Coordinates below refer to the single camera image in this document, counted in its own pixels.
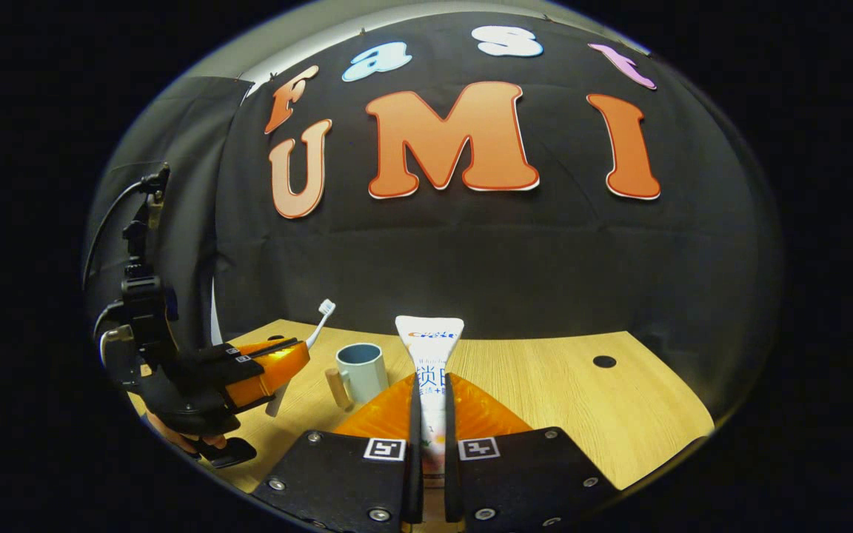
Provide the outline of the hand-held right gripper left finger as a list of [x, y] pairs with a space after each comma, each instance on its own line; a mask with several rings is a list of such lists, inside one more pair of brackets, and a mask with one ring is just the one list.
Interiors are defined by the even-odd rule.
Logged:
[[417, 375], [397, 381], [334, 432], [295, 440], [252, 496], [320, 530], [409, 530], [423, 519]]

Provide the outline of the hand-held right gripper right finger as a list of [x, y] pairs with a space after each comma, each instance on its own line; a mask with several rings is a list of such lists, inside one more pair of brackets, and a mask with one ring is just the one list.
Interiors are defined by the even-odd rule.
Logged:
[[467, 412], [491, 418], [481, 389], [446, 375], [447, 522], [459, 530], [573, 530], [620, 490], [565, 429], [465, 432]]

